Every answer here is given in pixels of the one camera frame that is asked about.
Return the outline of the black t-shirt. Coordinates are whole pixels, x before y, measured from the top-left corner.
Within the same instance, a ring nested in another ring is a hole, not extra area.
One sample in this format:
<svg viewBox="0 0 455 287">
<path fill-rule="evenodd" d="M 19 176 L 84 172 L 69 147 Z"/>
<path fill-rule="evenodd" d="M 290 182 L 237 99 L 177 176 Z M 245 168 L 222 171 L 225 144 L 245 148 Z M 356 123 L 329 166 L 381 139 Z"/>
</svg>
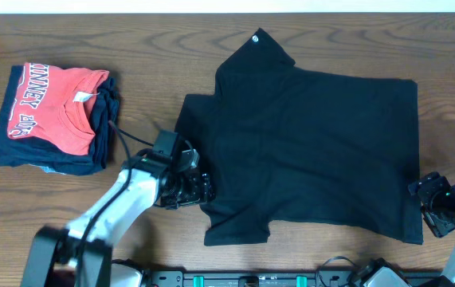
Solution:
<svg viewBox="0 0 455 287">
<path fill-rule="evenodd" d="M 268 240 L 273 221 L 356 226 L 422 244 L 414 81 L 300 69 L 258 30 L 185 97 L 175 125 L 216 194 L 208 246 Z"/>
</svg>

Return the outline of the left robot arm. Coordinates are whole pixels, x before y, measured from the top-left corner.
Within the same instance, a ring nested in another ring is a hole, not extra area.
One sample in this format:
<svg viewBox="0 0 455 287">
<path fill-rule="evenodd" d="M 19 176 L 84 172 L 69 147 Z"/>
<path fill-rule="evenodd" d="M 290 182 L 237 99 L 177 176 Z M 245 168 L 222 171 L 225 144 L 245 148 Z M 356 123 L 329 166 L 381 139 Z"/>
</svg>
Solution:
<svg viewBox="0 0 455 287">
<path fill-rule="evenodd" d="M 24 286 L 147 286 L 144 271 L 112 252 L 130 226 L 153 206 L 175 210 L 210 201 L 210 175 L 186 156 L 129 159 L 114 185 L 65 228 L 42 227 L 34 236 Z"/>
</svg>

